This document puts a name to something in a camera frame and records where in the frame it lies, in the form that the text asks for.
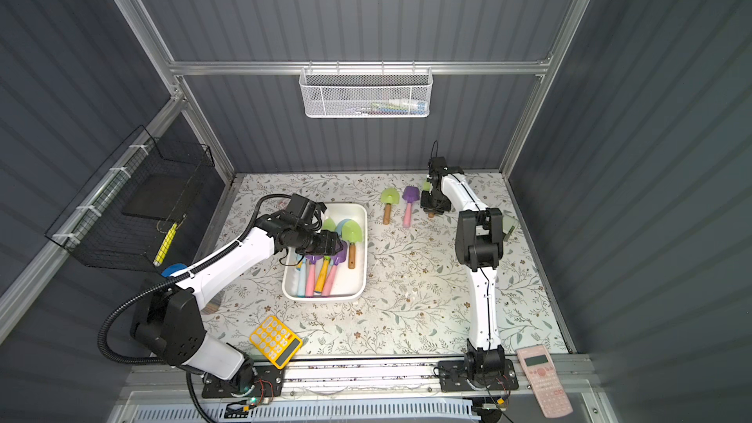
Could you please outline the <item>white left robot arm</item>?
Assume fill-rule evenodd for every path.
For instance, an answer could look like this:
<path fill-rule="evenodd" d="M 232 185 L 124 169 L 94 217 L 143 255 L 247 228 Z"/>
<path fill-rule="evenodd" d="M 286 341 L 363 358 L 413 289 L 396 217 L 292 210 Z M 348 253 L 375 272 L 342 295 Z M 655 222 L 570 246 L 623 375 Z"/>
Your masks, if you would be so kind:
<path fill-rule="evenodd" d="M 211 335 L 202 311 L 225 287 L 249 269 L 283 250 L 323 256 L 341 250 L 340 237 L 323 229 L 327 207 L 304 196 L 286 195 L 287 205 L 263 215 L 266 195 L 258 201 L 242 233 L 213 254 L 174 272 L 176 282 L 151 292 L 137 307 L 132 338 L 156 358 L 174 367 L 187 367 L 231 380 L 250 360 Z"/>

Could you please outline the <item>green shovel brown handle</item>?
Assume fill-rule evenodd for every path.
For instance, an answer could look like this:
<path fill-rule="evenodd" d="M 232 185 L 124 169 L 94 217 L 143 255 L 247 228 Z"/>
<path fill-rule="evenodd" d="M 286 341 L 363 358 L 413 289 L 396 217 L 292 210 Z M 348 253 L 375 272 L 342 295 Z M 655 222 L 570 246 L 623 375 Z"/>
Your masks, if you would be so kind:
<path fill-rule="evenodd" d="M 432 188 L 432 184 L 431 184 L 431 182 L 430 182 L 430 181 L 425 181 L 425 182 L 423 183 L 423 185 L 422 185 L 422 191 L 423 191 L 424 193 L 427 193 L 427 194 L 429 194 L 429 193 L 430 193 L 430 191 L 431 191 L 431 188 Z M 429 219 L 434 219 L 434 217 L 435 217 L 435 214 L 434 214 L 434 213 L 432 213 L 432 211 L 427 211 L 427 215 L 428 215 Z"/>

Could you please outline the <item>green shovel wooden handle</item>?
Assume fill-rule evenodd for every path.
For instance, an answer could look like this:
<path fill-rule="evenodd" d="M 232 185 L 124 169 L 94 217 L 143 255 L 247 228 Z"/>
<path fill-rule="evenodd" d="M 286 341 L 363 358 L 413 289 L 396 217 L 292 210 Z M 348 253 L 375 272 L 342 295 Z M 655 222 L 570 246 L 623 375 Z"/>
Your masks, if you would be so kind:
<path fill-rule="evenodd" d="M 363 232 L 362 227 L 352 219 L 349 219 L 343 224 L 342 238 L 348 243 L 348 268 L 356 268 L 356 244 L 362 242 Z"/>
<path fill-rule="evenodd" d="M 392 218 L 393 205 L 399 203 L 400 194 L 395 187 L 386 188 L 380 196 L 380 202 L 384 205 L 383 224 L 389 225 Z"/>

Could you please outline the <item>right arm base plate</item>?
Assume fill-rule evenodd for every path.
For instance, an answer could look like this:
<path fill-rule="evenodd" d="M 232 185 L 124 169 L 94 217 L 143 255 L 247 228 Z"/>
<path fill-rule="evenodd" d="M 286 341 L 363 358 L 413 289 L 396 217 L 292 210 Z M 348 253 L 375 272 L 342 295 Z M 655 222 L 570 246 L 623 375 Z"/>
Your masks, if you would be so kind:
<path fill-rule="evenodd" d="M 510 393 L 519 389 L 512 360 L 505 360 L 503 371 L 476 373 L 470 377 L 463 360 L 440 360 L 433 368 L 444 393 L 485 392 Z"/>

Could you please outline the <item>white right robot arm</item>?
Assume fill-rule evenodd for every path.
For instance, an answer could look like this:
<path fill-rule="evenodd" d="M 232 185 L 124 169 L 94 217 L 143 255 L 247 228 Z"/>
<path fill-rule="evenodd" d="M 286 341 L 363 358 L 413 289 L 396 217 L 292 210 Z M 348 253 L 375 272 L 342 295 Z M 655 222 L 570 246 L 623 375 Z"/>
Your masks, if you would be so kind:
<path fill-rule="evenodd" d="M 497 329 L 495 284 L 503 259 L 503 213 L 475 194 L 458 166 L 433 156 L 420 207 L 428 215 L 457 211 L 454 250 L 465 267 L 471 296 L 471 321 L 464 366 L 467 379 L 481 382 L 505 371 L 505 351 Z"/>

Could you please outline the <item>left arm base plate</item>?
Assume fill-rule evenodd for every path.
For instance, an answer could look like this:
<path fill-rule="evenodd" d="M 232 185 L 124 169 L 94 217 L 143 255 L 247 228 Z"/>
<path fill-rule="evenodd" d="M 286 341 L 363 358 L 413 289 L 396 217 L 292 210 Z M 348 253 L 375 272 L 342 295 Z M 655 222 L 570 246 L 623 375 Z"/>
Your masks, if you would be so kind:
<path fill-rule="evenodd" d="M 273 365 L 246 364 L 229 380 L 208 374 L 202 378 L 203 399 L 272 399 L 279 397 L 285 371 Z"/>

